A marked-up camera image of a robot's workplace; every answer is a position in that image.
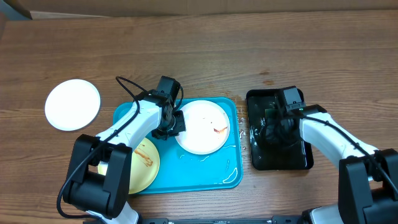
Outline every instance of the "wooden table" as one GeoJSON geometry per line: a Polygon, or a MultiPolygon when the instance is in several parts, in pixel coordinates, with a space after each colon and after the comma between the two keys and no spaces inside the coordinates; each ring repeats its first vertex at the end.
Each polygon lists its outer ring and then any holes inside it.
{"type": "MultiPolygon", "coordinates": [[[[62,219],[55,199],[75,139],[108,128],[114,109],[131,100],[116,75],[147,89],[161,75],[174,77],[187,98],[226,96],[245,119],[248,90],[296,85],[309,105],[325,107],[364,142],[397,148],[397,22],[398,11],[7,22],[0,43],[0,222],[81,223],[62,219]],[[98,88],[101,111],[82,130],[57,131],[45,119],[45,99],[72,78],[98,88]]],[[[338,171],[315,148],[309,172],[254,170],[246,121],[244,177],[235,189],[133,196],[131,206],[147,218],[248,218],[336,203],[338,171]]]]}

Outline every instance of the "blue rectangular tray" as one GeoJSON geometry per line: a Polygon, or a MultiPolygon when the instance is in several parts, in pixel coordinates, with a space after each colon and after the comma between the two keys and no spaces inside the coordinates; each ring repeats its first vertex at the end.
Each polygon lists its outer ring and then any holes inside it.
{"type": "MultiPolygon", "coordinates": [[[[187,192],[194,190],[230,189],[243,178],[239,123],[234,102],[225,97],[184,99],[182,106],[195,100],[216,103],[228,115],[231,131],[224,146],[214,153],[196,155],[184,150],[175,140],[146,138],[154,143],[160,156],[160,168],[153,183],[139,194],[187,192]]],[[[113,114],[113,123],[122,118],[132,103],[123,103],[113,114]]]]}

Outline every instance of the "yellow plate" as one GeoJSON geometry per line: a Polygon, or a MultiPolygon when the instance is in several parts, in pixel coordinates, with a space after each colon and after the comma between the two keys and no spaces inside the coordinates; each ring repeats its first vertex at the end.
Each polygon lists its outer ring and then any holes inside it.
{"type": "MultiPolygon", "coordinates": [[[[146,189],[155,180],[159,167],[160,157],[155,145],[144,138],[132,153],[129,194],[146,189]]],[[[98,173],[105,175],[107,168],[107,165],[98,165],[98,173]]]]}

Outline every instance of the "black cable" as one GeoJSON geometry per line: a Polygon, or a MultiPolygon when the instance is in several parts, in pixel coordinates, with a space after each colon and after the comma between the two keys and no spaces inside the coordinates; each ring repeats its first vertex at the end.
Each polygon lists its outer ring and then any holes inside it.
{"type": "Polygon", "coordinates": [[[184,99],[184,89],[182,88],[181,85],[180,85],[180,89],[181,89],[181,99],[180,99],[179,103],[176,105],[176,107],[173,109],[173,111],[177,111],[180,108],[182,100],[184,99]]]}
{"type": "Polygon", "coordinates": [[[65,190],[66,185],[71,181],[72,177],[76,174],[77,170],[80,169],[83,165],[85,165],[88,161],[90,161],[92,158],[94,158],[94,156],[96,155],[96,153],[102,149],[106,143],[108,143],[108,141],[110,141],[113,137],[117,136],[127,125],[129,125],[134,118],[136,118],[136,116],[139,114],[139,100],[136,98],[136,96],[126,87],[124,86],[120,80],[124,80],[126,82],[129,82],[133,85],[135,85],[136,87],[140,88],[142,91],[147,92],[143,87],[139,86],[137,83],[134,83],[126,78],[123,77],[116,77],[116,81],[118,81],[118,83],[132,96],[132,98],[134,99],[134,101],[137,104],[137,110],[136,112],[133,114],[133,116],[127,120],[119,129],[114,130],[114,132],[107,137],[104,141],[101,141],[97,147],[95,147],[88,155],[87,157],[85,157],[85,159],[83,159],[83,161],[76,167],[76,169],[71,173],[71,175],[69,176],[69,178],[65,181],[65,183],[62,185],[61,190],[58,194],[57,197],[57,210],[58,213],[64,217],[64,218],[94,218],[94,219],[99,219],[100,217],[96,216],[96,215],[68,215],[65,212],[62,211],[61,208],[61,198],[63,195],[63,191],[65,190]]]}
{"type": "Polygon", "coordinates": [[[333,128],[339,134],[341,134],[345,139],[347,139],[349,141],[349,143],[351,143],[355,148],[357,148],[359,151],[361,151],[373,163],[373,165],[376,166],[377,170],[383,176],[384,180],[388,183],[388,185],[390,185],[390,187],[395,192],[395,194],[398,195],[397,187],[394,185],[394,183],[392,182],[392,180],[390,179],[390,177],[388,176],[386,171],[381,167],[381,165],[374,159],[374,157],[372,155],[370,155],[368,152],[366,152],[358,143],[356,143],[354,140],[352,140],[340,128],[336,127],[335,125],[333,125],[333,124],[331,124],[331,123],[329,123],[327,121],[324,121],[324,120],[321,120],[321,119],[318,119],[318,118],[309,117],[309,116],[293,116],[293,117],[284,118],[284,119],[309,119],[309,120],[316,121],[316,122],[322,123],[322,124],[324,124],[326,126],[329,126],[329,127],[333,128]]]}

